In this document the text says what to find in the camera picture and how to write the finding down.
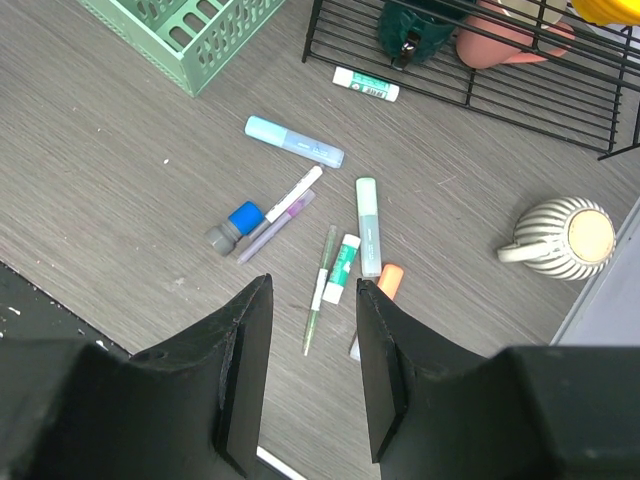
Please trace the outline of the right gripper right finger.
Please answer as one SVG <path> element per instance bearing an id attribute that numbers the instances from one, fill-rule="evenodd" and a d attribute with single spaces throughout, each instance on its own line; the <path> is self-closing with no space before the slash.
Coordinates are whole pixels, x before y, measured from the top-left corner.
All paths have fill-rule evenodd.
<path id="1" fill-rule="evenodd" d="M 372 460 L 385 479 L 635 479 L 639 351 L 515 346 L 485 358 L 359 280 Z"/>

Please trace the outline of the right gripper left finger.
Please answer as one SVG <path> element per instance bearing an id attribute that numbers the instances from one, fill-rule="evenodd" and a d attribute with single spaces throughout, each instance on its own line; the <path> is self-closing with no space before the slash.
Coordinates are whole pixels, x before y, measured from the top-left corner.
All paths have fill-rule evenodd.
<path id="1" fill-rule="evenodd" d="M 5 479 L 252 479 L 273 281 L 134 356 L 93 334 L 51 336 L 29 312 L 1 330 Z"/>

